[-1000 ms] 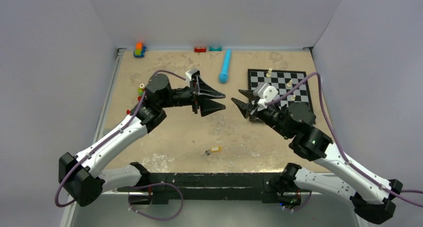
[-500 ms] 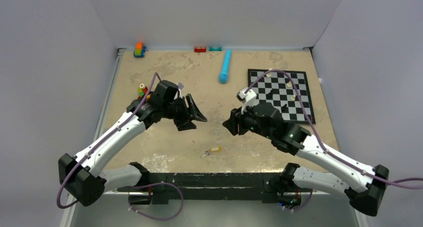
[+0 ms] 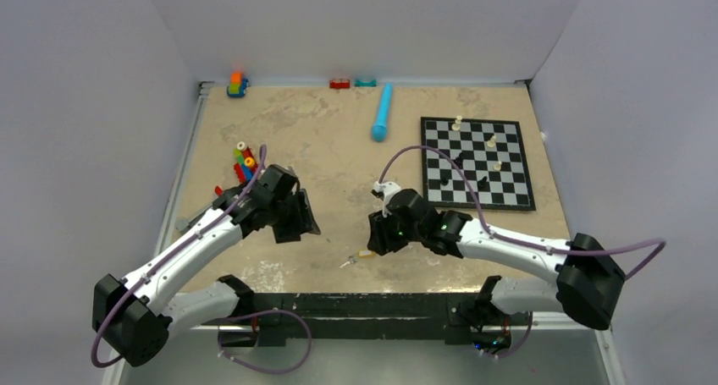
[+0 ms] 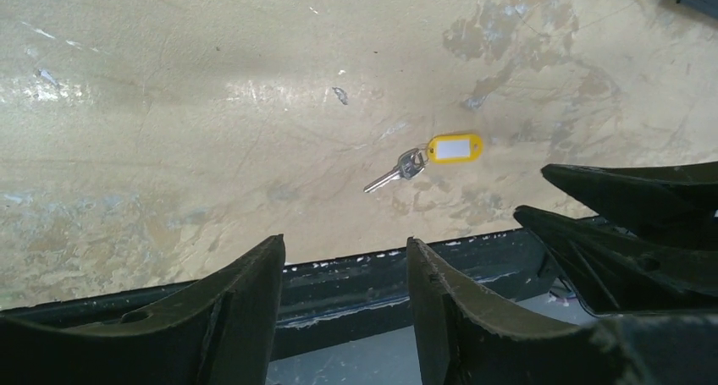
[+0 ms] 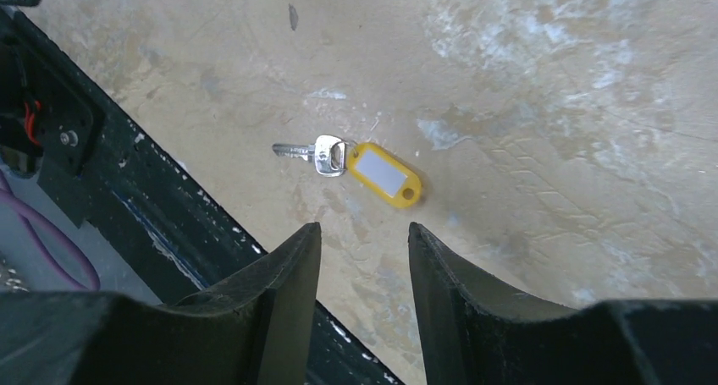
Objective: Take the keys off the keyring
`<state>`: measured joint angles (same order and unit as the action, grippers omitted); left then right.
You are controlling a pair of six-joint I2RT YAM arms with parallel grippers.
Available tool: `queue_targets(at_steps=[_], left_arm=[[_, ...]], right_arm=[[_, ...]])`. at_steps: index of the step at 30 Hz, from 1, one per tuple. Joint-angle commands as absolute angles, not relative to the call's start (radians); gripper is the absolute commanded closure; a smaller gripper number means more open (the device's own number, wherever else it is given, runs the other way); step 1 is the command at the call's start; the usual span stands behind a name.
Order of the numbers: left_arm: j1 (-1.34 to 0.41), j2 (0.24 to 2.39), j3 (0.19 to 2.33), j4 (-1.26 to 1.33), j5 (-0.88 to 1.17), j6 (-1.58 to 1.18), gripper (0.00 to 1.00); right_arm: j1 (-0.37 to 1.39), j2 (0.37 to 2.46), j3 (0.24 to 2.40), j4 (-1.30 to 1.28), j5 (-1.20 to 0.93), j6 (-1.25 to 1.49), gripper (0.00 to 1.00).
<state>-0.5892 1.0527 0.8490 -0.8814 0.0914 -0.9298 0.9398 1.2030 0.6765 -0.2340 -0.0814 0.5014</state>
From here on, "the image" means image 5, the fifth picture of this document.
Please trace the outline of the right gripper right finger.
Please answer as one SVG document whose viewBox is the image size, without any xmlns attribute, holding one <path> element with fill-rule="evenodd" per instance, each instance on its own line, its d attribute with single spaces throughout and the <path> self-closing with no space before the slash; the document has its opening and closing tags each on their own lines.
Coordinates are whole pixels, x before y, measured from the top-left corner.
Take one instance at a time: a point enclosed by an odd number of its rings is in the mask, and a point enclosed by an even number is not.
<svg viewBox="0 0 718 385">
<path fill-rule="evenodd" d="M 714 384 L 713 300 L 572 309 L 472 264 L 419 223 L 411 285 L 430 384 Z"/>
</svg>

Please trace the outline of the yellow key tag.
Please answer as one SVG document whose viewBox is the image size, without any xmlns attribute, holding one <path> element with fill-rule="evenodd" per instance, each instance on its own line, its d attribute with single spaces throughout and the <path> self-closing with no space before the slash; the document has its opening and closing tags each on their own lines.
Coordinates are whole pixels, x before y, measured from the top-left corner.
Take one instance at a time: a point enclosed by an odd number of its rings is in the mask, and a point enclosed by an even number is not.
<svg viewBox="0 0 718 385">
<path fill-rule="evenodd" d="M 347 150 L 347 171 L 389 205 L 403 209 L 421 199 L 419 176 L 383 147 L 364 142 Z"/>
</svg>

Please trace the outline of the silver keyring with keys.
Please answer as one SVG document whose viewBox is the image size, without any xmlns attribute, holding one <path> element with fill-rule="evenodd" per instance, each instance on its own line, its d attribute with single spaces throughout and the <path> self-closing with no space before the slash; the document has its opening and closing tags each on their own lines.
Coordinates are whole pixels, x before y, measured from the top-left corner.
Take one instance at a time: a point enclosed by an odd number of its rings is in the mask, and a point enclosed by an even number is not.
<svg viewBox="0 0 718 385">
<path fill-rule="evenodd" d="M 313 144 L 305 146 L 275 143 L 272 150 L 277 157 L 300 158 L 311 163 L 323 177 L 339 177 L 346 170 L 347 143 L 337 136 L 320 135 Z"/>
</svg>

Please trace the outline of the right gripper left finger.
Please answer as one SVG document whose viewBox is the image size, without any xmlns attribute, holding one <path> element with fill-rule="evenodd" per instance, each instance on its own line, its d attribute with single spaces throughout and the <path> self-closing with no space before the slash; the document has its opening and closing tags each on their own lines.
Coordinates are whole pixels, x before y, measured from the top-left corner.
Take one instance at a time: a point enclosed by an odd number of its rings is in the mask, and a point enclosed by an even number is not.
<svg viewBox="0 0 718 385">
<path fill-rule="evenodd" d="M 321 258 L 308 223 L 175 305 L 112 292 L 5 293 L 4 384 L 302 384 Z"/>
</svg>

